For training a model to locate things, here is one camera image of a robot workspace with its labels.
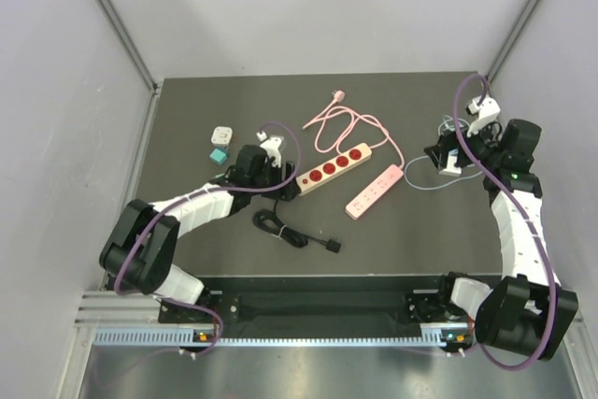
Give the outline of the pink power strip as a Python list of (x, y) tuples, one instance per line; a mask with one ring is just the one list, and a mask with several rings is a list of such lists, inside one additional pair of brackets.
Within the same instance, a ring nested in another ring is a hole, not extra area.
[(345, 212), (353, 220), (358, 220), (403, 177), (404, 171), (391, 164), (346, 205)]

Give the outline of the white square plug adapter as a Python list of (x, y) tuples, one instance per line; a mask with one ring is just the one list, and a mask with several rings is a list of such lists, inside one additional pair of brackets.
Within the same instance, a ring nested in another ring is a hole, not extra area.
[(217, 148), (228, 148), (233, 140), (234, 131), (228, 126), (217, 126), (214, 128), (210, 142)]

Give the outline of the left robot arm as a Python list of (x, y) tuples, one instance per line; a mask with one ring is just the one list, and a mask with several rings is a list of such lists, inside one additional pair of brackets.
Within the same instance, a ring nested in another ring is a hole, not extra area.
[(245, 145), (235, 164), (202, 187), (170, 200), (129, 202), (120, 214), (99, 257), (120, 294), (143, 293), (179, 302), (192, 321), (212, 308), (203, 281), (174, 265), (178, 240), (212, 221), (233, 216), (257, 195), (295, 196), (295, 167), (282, 162), (283, 138), (268, 137)]

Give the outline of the teal usb charger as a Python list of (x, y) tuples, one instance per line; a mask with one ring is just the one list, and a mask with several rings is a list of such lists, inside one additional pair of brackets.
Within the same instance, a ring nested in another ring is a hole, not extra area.
[(229, 153), (227, 149), (215, 148), (209, 154), (209, 160), (216, 165), (223, 165), (229, 159)]

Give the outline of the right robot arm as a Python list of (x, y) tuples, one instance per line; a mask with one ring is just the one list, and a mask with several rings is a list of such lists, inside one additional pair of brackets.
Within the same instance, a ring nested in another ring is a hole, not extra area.
[(435, 298), (438, 313), (450, 321), (466, 313), (484, 346), (549, 360), (578, 311), (578, 300), (542, 259), (543, 192), (531, 171), (541, 133), (539, 125), (526, 120), (513, 119), (506, 126), (492, 121), (476, 134), (467, 126), (445, 130), (424, 152), (436, 168), (483, 164), (503, 267), (495, 287), (466, 274), (443, 276)]

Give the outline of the beige red power strip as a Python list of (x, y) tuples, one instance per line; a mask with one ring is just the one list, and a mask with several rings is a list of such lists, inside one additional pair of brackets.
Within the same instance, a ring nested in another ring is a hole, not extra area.
[(370, 160), (373, 151), (361, 143), (334, 158), (319, 164), (296, 178), (299, 195), (305, 196), (333, 179), (347, 174), (350, 170)]

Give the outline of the white usb charger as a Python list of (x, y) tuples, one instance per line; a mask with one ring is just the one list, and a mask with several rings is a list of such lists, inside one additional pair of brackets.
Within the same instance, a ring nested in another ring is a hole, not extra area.
[(458, 178), (462, 174), (462, 169), (457, 165), (458, 156), (459, 152), (457, 150), (451, 150), (438, 173), (443, 176)]

